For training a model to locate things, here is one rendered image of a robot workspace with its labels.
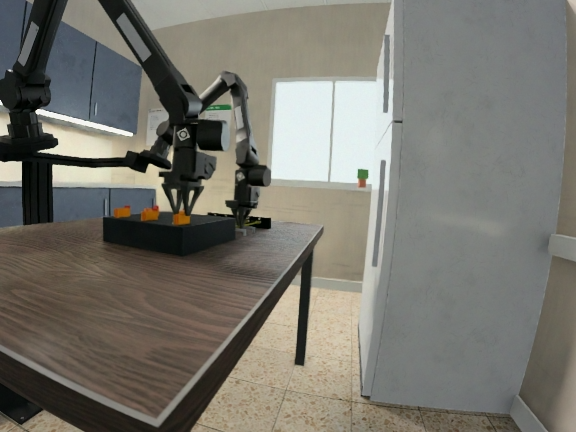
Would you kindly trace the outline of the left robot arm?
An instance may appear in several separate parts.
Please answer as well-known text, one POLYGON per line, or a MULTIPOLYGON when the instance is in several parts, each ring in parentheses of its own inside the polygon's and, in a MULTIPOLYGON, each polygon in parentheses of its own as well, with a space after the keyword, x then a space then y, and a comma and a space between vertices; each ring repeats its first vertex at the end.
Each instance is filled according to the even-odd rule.
MULTIPOLYGON (((247 86, 236 73, 222 71, 219 74, 218 79, 199 96, 202 101, 200 114, 224 93, 230 92, 236 131, 236 164, 241 167, 235 170, 235 184, 239 187, 241 185, 268 187, 271 184, 272 171, 266 165, 259 164, 259 154, 253 139, 248 111, 247 86), (251 152, 251 148, 255 154, 251 152)), ((152 153, 171 163, 167 156, 170 146, 173 145, 174 126, 176 125, 180 124, 169 124, 169 119, 161 122, 156 129, 159 140, 155 140, 150 150, 143 149, 143 152, 152 153)), ((250 201, 258 201, 260 187, 250 187, 250 201)))

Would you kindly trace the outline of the black vertical panel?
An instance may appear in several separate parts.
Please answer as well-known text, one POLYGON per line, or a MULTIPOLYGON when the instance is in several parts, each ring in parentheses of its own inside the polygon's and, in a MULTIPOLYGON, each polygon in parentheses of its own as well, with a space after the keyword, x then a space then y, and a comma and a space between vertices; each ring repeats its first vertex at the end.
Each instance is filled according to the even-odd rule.
MULTIPOLYGON (((233 215, 231 214, 220 214, 220 213, 212 213, 212 212, 207 212, 207 215, 210 216, 221 216, 221 217, 226 217, 225 215, 227 215, 227 217, 232 217, 234 218, 233 215)), ((255 228, 265 228, 265 229, 270 229, 271 228, 271 217, 269 218, 265 218, 265 217, 253 217, 253 216, 248 216, 250 219, 249 223, 245 223, 245 224, 250 224, 250 223, 255 223, 255 221, 258 221, 259 219, 261 220, 261 224, 253 224, 253 225, 248 225, 248 226, 252 226, 255 228)))

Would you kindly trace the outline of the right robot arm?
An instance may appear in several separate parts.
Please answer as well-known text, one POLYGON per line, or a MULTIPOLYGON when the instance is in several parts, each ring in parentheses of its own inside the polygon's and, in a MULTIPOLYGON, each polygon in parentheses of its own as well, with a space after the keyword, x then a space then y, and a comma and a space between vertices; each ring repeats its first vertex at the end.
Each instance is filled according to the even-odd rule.
MULTIPOLYGON (((174 127, 173 148, 226 152, 230 143, 227 121, 194 120, 199 118, 201 99, 173 65, 132 1, 98 2, 150 79, 169 114, 169 124, 180 124, 174 127), (185 123, 198 124, 182 126, 185 123)), ((34 0, 19 56, 0 80, 0 102, 11 111, 10 124, 6 124, 9 135, 0 136, 2 143, 19 145, 54 139, 52 133, 43 132, 36 111, 51 101, 46 67, 67 3, 34 0)), ((210 179, 216 171, 216 160, 196 151, 194 172, 209 174, 210 179)))

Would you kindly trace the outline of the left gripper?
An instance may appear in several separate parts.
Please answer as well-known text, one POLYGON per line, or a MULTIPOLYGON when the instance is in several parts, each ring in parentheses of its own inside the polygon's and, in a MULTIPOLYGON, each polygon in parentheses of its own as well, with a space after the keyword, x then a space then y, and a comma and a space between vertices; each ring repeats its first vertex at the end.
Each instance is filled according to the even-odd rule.
POLYGON ((237 226, 240 225, 239 229, 243 229, 252 208, 257 209, 258 201, 250 201, 250 187, 251 185, 241 185, 239 188, 239 185, 234 185, 234 200, 225 200, 226 207, 231 208, 232 214, 236 218, 237 226))

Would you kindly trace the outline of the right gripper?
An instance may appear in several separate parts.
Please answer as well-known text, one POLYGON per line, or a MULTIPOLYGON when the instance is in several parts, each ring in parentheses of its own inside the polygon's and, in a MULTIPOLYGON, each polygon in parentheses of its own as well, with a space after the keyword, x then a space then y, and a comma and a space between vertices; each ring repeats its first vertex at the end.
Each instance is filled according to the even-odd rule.
POLYGON ((178 152, 178 148, 173 148, 172 172, 158 171, 158 177, 164 177, 164 183, 161 183, 161 187, 170 203, 174 215, 179 214, 183 201, 185 216, 190 216, 196 201, 205 187, 202 186, 202 179, 209 180, 209 174, 194 173, 196 151, 198 150, 180 148, 180 152, 178 152), (174 203, 171 190, 176 190, 176 204, 174 203), (190 191, 194 191, 194 194, 189 204, 190 191))

